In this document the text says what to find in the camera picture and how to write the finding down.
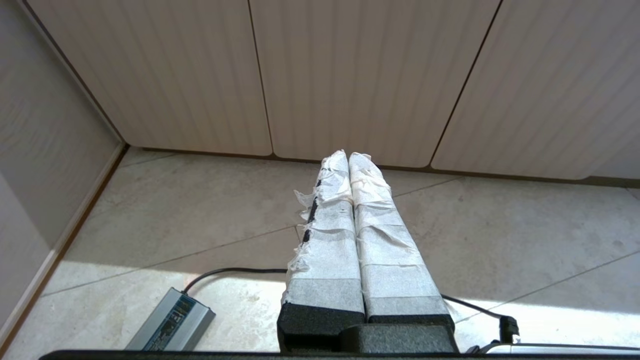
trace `baseboard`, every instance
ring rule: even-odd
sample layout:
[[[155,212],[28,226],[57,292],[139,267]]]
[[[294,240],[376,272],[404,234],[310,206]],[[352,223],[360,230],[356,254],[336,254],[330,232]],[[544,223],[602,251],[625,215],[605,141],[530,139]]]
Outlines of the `baseboard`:
[[[18,304],[15,306],[9,315],[9,318],[0,329],[0,358],[4,356],[4,353],[11,344],[13,338],[20,330],[22,323],[25,321],[29,312],[33,308],[33,305],[40,297],[40,294],[51,278],[51,275],[56,270],[56,267],[62,260],[62,257],[67,252],[68,248],[71,246],[71,243],[80,231],[82,224],[89,216],[89,213],[111,179],[111,176],[118,167],[118,164],[120,164],[120,161],[128,147],[129,146],[126,143],[121,143],[113,151],[111,158],[102,169],[102,172],[100,172],[98,178],[96,178],[92,190],[87,194],[82,204],[78,207],[78,210],[71,218],[71,221],[67,224],[67,227],[56,242],[55,246],[51,249],[33,280],[31,280],[31,283],[29,283],[29,286],[22,294]]]
[[[257,155],[242,155],[242,154],[227,154],[223,152],[207,152],[207,151],[185,151],[185,150],[173,150],[173,149],[156,149],[153,147],[143,147],[142,149],[148,151],[163,151],[163,152],[176,152],[178,154],[197,154],[197,155],[215,155],[215,156],[228,156],[232,158],[249,158],[249,159],[261,159],[261,160],[278,160],[278,161],[293,161],[297,163],[315,163],[319,164],[320,160],[306,160],[306,159],[291,159],[281,158],[275,153],[267,156]],[[522,180],[522,181],[541,181],[544,183],[560,183],[560,184],[576,184],[576,185],[595,185],[595,186],[613,186],[617,188],[635,188],[640,189],[640,179],[623,179],[620,177],[604,177],[604,176],[589,176],[580,180],[567,180],[567,179],[553,179],[549,177],[533,177],[533,176],[516,176],[516,175],[498,175],[487,174],[484,172],[464,172],[464,171],[452,171],[452,170],[438,170],[431,165],[421,168],[413,167],[395,167],[389,165],[378,165],[381,169],[388,170],[402,170],[412,172],[428,172],[432,174],[445,174],[455,176],[470,176],[470,177],[488,177],[490,179],[509,179],[509,180]]]

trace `cabinet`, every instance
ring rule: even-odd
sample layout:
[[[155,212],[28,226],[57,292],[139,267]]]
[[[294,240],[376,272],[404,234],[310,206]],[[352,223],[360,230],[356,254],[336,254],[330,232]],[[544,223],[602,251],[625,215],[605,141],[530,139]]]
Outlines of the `cabinet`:
[[[640,136],[608,159],[593,175],[640,179]]]
[[[131,145],[271,154],[246,1],[28,3]]]
[[[132,145],[582,179],[640,138],[638,0],[27,2]]]
[[[638,1],[505,0],[432,166],[590,176],[640,135],[638,18]]]
[[[273,151],[425,167],[494,0],[251,0]]]

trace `beige floor tile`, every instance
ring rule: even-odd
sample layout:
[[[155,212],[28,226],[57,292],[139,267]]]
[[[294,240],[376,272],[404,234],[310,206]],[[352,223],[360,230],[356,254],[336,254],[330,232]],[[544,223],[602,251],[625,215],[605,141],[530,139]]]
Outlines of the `beige floor tile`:
[[[170,287],[181,290],[215,268],[285,268],[297,244],[288,228],[42,297],[4,360],[63,348],[123,349]],[[216,313],[196,349],[278,351],[284,280],[284,274],[228,273],[196,285],[190,295]]]
[[[309,192],[317,171],[192,154],[119,168],[45,293],[296,225],[293,190]]]
[[[453,175],[400,170],[382,170],[382,174],[387,184],[391,186],[394,197],[459,178],[459,176]]]
[[[622,188],[464,178],[395,202],[440,291],[483,305],[640,249],[640,202]]]
[[[492,310],[518,320],[524,343],[637,347],[639,270],[634,254]],[[461,350],[498,337],[498,320],[485,315],[456,324]]]

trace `black plug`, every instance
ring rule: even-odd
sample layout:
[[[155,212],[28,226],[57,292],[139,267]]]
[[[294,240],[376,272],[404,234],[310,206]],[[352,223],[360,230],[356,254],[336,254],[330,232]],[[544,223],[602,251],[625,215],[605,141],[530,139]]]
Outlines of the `black plug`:
[[[510,316],[500,317],[500,342],[503,344],[517,344],[520,342],[518,322]]]

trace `power adapter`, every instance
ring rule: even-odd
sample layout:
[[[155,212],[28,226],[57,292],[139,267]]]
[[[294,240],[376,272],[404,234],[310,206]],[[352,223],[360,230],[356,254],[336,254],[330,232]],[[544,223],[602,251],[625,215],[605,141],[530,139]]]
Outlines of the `power adapter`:
[[[207,306],[171,288],[125,350],[191,351],[215,316]]]

